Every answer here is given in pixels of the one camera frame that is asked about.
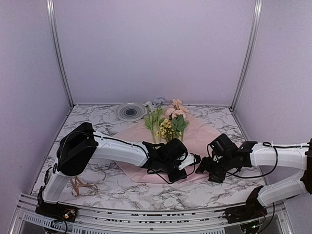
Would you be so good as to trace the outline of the pink wrapping paper sheet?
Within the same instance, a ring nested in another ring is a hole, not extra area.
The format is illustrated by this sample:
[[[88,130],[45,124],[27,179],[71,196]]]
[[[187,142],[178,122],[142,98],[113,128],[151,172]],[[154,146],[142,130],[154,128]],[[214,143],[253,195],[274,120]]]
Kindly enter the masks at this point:
[[[115,134],[116,138],[142,143],[146,147],[141,166],[118,162],[117,165],[133,182],[175,183],[197,180],[194,175],[208,153],[207,145],[220,132],[205,121],[189,115],[180,104],[156,109],[138,124]]]

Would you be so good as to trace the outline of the yellow fake flower bunch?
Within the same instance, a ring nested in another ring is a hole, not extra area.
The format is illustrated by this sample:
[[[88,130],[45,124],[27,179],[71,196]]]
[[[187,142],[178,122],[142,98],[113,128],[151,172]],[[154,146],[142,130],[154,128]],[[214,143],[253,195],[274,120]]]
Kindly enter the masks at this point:
[[[174,138],[180,137],[180,132],[174,129],[173,124],[167,119],[162,118],[160,120],[159,128],[155,133],[156,138],[159,140],[165,140],[167,143]]]

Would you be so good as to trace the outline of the large pink fake rose stem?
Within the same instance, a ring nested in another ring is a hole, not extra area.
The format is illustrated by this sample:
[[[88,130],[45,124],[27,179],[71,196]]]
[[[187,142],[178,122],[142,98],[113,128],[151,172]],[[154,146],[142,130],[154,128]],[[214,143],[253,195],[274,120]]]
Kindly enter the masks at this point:
[[[173,99],[172,107],[168,108],[165,112],[165,116],[171,122],[175,136],[179,137],[181,141],[184,140],[184,131],[189,124],[186,120],[186,114],[188,112],[189,110],[183,106],[182,101],[179,99]]]

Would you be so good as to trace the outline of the blue fake flower stem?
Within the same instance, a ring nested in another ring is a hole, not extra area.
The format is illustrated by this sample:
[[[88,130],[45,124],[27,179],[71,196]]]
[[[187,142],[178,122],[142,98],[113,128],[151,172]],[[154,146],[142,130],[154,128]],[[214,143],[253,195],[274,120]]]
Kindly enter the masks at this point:
[[[160,127],[160,117],[163,113],[162,104],[165,100],[166,99],[163,97],[157,97],[143,104],[147,113],[147,116],[144,117],[144,124],[145,127],[151,131],[154,143],[156,143],[156,130]]]

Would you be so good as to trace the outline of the beige raffia ribbon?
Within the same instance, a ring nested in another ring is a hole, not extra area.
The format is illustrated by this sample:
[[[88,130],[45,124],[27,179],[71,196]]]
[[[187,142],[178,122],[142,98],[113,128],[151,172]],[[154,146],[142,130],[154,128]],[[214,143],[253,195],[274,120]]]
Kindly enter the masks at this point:
[[[73,197],[86,197],[97,195],[99,186],[105,181],[107,174],[100,168],[87,168],[82,174],[71,178],[71,195]]]

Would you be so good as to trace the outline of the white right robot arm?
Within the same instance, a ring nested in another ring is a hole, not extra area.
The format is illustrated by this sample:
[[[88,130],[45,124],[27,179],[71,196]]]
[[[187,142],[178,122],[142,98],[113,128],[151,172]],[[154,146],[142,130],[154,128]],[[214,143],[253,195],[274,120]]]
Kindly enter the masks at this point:
[[[222,183],[232,169],[272,166],[297,168],[299,172],[275,184],[255,188],[242,206],[242,215],[252,218],[271,203],[312,192],[312,143],[276,145],[245,141],[241,146],[221,134],[207,146],[208,156],[196,173],[208,172],[209,181]]]

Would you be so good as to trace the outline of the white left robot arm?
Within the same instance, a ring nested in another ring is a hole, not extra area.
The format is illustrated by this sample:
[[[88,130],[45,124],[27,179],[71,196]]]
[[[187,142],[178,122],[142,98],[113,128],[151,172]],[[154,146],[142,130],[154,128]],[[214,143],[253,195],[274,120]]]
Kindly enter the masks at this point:
[[[172,184],[187,178],[185,169],[179,168],[187,156],[187,148],[178,139],[166,144],[129,142],[96,132],[91,123],[84,122],[59,143],[52,171],[40,191],[42,208],[51,217],[60,215],[58,200],[63,189],[72,177],[84,171],[91,159],[132,164],[158,176],[165,173],[166,183]]]

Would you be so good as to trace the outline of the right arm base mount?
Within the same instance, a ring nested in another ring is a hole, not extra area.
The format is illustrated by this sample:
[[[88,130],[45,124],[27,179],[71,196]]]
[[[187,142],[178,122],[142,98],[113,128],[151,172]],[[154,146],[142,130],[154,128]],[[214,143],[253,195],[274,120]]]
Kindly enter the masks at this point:
[[[256,187],[248,196],[245,205],[225,209],[222,217],[227,219],[228,223],[231,224],[266,216],[268,214],[266,208],[257,199],[263,187]]]

